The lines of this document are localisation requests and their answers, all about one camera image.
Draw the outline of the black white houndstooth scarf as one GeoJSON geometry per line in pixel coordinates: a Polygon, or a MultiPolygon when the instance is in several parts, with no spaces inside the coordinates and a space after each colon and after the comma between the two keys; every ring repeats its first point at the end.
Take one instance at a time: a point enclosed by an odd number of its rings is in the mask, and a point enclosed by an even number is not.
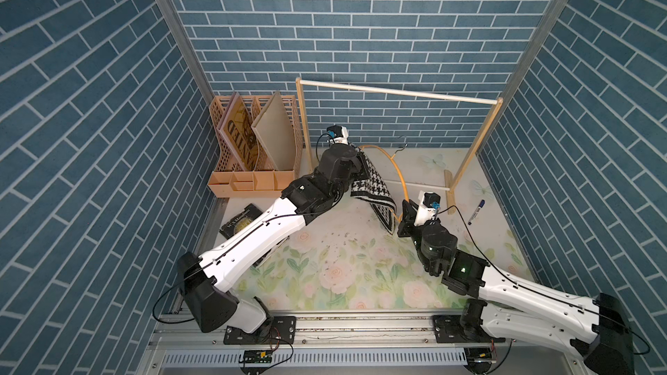
{"type": "Polygon", "coordinates": [[[357,161],[361,166],[360,170],[352,175],[353,180],[350,187],[350,195],[367,202],[376,214],[382,227],[389,234],[393,234],[398,226],[398,221],[395,217],[397,208],[394,199],[389,193],[387,184],[362,150],[357,151],[357,161]]]}

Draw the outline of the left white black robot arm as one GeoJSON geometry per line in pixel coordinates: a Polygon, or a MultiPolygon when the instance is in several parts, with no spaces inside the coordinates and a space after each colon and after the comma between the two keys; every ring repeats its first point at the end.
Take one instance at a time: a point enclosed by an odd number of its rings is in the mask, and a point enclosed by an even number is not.
{"type": "Polygon", "coordinates": [[[179,258],[178,290],[200,330],[231,325],[254,333],[269,318],[260,300],[243,300],[233,293],[241,276],[291,234],[332,210],[352,183],[367,176],[362,152],[335,143],[321,156],[313,173],[283,189],[256,220],[216,248],[179,258]]]}

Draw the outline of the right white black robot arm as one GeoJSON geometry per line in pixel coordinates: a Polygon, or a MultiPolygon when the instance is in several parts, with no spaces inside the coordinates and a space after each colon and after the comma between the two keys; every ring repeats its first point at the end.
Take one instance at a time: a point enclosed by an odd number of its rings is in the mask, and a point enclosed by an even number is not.
{"type": "Polygon", "coordinates": [[[523,340],[581,359],[596,374],[635,372],[632,330],[620,300],[563,293],[520,278],[458,248],[439,219],[439,196],[403,201],[398,236],[412,240],[425,271],[467,297],[465,340],[523,340]]]}

